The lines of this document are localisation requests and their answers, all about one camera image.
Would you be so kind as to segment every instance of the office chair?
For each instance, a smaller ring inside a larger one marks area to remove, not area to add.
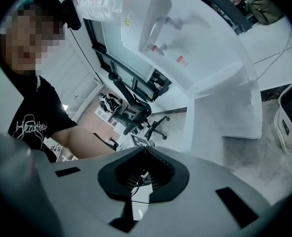
[[[153,132],[158,133],[162,136],[163,140],[167,139],[167,135],[163,134],[162,132],[156,130],[156,128],[164,121],[169,121],[170,118],[165,116],[160,121],[154,121],[152,125],[148,123],[147,117],[151,114],[151,107],[148,103],[143,102],[134,95],[130,93],[128,88],[126,88],[125,84],[122,82],[122,79],[115,73],[109,73],[109,79],[113,81],[114,85],[122,92],[125,99],[129,103],[129,105],[136,109],[137,112],[132,115],[132,111],[129,111],[131,114],[131,118],[125,112],[127,108],[118,107],[115,109],[113,114],[110,118],[117,119],[120,123],[122,123],[126,128],[123,131],[124,135],[127,135],[129,132],[132,132],[136,128],[142,130],[144,127],[142,126],[143,123],[147,124],[148,131],[145,134],[147,140],[150,139]]]

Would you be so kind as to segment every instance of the window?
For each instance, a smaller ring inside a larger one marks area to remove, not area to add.
[[[119,25],[84,19],[92,48],[107,72],[118,74],[125,85],[145,101],[154,101],[171,82],[138,55],[123,47]]]

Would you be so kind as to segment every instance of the cable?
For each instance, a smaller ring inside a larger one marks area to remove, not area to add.
[[[136,202],[136,203],[145,203],[145,202],[140,202],[140,201],[132,201],[132,202]]]
[[[132,192],[131,197],[134,196],[134,195],[137,193],[137,191],[138,191],[139,189],[140,189],[140,187],[138,187],[136,190],[134,190],[134,191]]]
[[[277,110],[276,114],[275,114],[275,117],[274,117],[274,126],[275,126],[275,129],[277,131],[277,134],[279,136],[279,139],[280,139],[280,142],[281,142],[281,145],[282,145],[282,148],[283,150],[286,152],[286,153],[292,153],[292,150],[289,150],[287,145],[286,145],[286,141],[285,141],[285,138],[283,136],[283,133],[281,132],[280,128],[279,128],[279,121],[278,121],[278,117],[280,115],[280,108]]]
[[[257,78],[258,80],[264,75],[265,72],[268,71],[268,69],[272,66],[273,63],[275,63],[280,57],[281,55],[284,53],[287,45],[289,44],[290,42],[290,39],[291,39],[291,35],[292,35],[292,25],[291,25],[291,30],[290,30],[290,35],[289,35],[289,38],[288,38],[288,41],[286,42],[285,46],[283,47],[283,49],[280,51],[279,55],[270,63],[270,65],[264,70],[264,72]]]

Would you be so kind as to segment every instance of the tiled floor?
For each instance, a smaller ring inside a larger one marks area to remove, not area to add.
[[[224,138],[223,166],[258,190],[270,204],[292,192],[292,154],[285,154],[274,127],[274,116],[279,106],[277,100],[263,105],[262,138],[259,140]],[[150,116],[149,122],[164,115]],[[156,146],[180,151],[186,113],[170,114],[159,130],[167,134],[167,140],[154,134],[151,139]]]

